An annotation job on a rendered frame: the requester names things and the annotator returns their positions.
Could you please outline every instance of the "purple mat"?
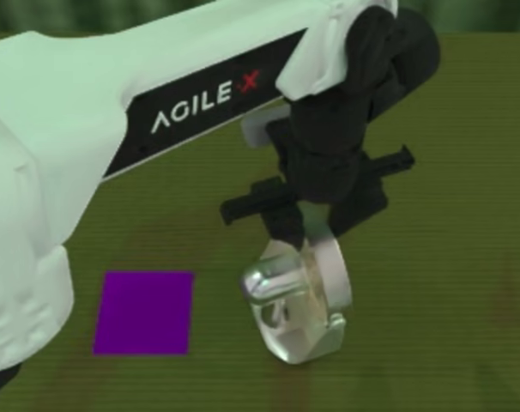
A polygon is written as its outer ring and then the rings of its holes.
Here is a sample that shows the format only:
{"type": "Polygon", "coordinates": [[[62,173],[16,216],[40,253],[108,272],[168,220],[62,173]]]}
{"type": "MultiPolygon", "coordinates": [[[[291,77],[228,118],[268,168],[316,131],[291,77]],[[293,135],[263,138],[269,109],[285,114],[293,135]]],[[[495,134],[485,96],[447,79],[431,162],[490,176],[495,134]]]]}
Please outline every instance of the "purple mat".
{"type": "Polygon", "coordinates": [[[94,354],[187,354],[193,274],[107,272],[94,354]]]}

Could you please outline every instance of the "green curtain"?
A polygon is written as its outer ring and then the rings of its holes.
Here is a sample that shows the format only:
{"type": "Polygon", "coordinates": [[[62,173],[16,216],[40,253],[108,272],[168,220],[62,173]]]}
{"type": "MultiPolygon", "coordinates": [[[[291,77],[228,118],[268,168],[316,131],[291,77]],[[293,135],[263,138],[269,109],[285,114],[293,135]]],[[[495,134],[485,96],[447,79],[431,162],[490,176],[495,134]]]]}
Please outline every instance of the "green curtain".
{"type": "MultiPolygon", "coordinates": [[[[0,0],[0,32],[112,32],[209,0],[0,0]]],[[[441,33],[520,31],[520,0],[402,0],[441,33]]]]}

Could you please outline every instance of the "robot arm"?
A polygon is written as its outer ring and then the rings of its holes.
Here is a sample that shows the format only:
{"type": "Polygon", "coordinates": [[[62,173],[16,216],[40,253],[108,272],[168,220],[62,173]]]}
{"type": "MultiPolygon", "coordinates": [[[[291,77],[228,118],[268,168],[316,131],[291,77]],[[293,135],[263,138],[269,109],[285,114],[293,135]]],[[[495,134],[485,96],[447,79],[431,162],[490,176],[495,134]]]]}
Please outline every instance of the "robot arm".
{"type": "Polygon", "coordinates": [[[0,40],[0,371],[69,316],[63,243],[103,179],[281,94],[342,82],[348,29],[373,5],[397,10],[396,0],[218,0],[116,34],[0,40]]]}

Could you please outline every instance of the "green tablecloth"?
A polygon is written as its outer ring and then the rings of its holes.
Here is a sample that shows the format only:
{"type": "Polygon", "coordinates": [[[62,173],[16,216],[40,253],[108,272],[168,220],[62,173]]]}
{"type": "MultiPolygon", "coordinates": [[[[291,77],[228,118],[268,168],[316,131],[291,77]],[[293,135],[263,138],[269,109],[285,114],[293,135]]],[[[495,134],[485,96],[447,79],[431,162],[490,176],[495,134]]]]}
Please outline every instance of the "green tablecloth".
{"type": "Polygon", "coordinates": [[[218,205],[275,171],[230,124],[102,185],[68,243],[76,307],[0,412],[520,412],[520,34],[442,38],[437,76],[368,133],[418,165],[342,239],[354,309],[338,354],[286,367],[238,289],[267,237],[218,205]],[[94,358],[106,270],[194,270],[191,353],[94,358]]]}

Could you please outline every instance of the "purple square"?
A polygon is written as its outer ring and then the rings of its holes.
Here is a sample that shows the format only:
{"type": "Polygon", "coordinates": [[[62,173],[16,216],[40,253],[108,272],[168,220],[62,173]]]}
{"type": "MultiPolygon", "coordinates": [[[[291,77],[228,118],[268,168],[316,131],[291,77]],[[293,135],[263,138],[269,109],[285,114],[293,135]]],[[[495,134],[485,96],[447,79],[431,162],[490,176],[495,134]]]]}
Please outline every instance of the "purple square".
{"type": "Polygon", "coordinates": [[[94,354],[187,354],[193,274],[107,272],[94,354]]]}

